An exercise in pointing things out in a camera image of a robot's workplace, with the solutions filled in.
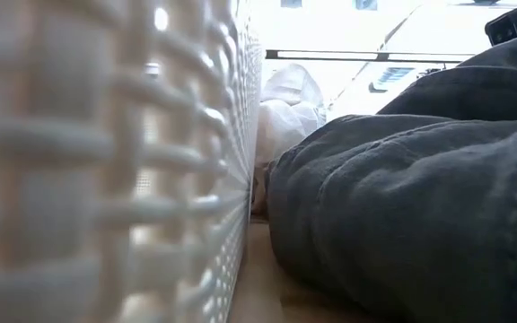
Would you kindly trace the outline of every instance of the gray cloth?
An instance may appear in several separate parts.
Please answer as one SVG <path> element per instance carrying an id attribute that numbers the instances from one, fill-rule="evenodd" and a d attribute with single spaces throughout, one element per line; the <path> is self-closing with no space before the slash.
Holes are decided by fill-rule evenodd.
<path id="1" fill-rule="evenodd" d="M 271 164 L 279 264 L 391 319 L 517 323 L 517 40 L 390 109 L 422 116 L 340 118 Z"/>

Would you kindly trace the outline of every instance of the wicker texture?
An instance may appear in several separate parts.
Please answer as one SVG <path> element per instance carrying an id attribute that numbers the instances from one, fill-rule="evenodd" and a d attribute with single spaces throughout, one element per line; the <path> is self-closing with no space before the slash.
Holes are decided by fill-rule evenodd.
<path id="1" fill-rule="evenodd" d="M 226 321 L 260 84 L 249 9 L 0 0 L 1 323 Z"/>

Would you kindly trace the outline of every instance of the gray fabric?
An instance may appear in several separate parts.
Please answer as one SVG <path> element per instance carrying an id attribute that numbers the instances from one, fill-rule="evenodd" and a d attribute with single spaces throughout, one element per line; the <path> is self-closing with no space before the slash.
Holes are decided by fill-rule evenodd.
<path id="1" fill-rule="evenodd" d="M 278 262 L 384 317 L 517 323 L 517 40 L 399 99 L 422 116 L 340 118 L 271 164 Z"/>

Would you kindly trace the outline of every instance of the wooden floor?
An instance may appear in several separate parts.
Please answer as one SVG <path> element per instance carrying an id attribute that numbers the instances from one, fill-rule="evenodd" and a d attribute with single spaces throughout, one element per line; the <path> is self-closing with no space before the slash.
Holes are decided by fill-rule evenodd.
<path id="1" fill-rule="evenodd" d="M 247 255 L 239 272 L 231 323 L 377 323 L 361 313 L 332 306 L 277 266 L 267 224 L 250 226 Z"/>

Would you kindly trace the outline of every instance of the white woven basket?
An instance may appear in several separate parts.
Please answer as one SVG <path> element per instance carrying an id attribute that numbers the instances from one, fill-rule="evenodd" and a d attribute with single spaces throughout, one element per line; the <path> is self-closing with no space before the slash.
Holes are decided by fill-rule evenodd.
<path id="1" fill-rule="evenodd" d="M 0 0 L 0 323 L 227 320 L 261 54 L 245 0 Z"/>

